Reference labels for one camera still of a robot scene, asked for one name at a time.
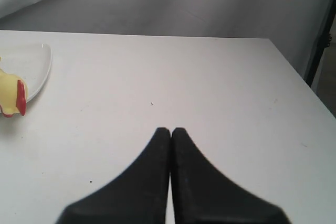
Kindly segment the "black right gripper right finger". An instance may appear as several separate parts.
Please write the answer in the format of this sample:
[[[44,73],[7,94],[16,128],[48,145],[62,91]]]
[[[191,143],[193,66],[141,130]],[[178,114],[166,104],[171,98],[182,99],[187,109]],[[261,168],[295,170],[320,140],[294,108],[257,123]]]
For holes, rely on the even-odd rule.
[[[201,153],[184,128],[171,138],[175,223],[290,223],[284,211],[235,184]]]

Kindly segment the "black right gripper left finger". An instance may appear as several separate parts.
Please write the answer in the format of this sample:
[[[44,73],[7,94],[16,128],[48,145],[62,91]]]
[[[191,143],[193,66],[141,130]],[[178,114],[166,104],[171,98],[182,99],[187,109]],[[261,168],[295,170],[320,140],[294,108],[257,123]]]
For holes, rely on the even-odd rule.
[[[158,128],[137,159],[113,181],[67,206],[58,223],[165,223],[170,132]]]

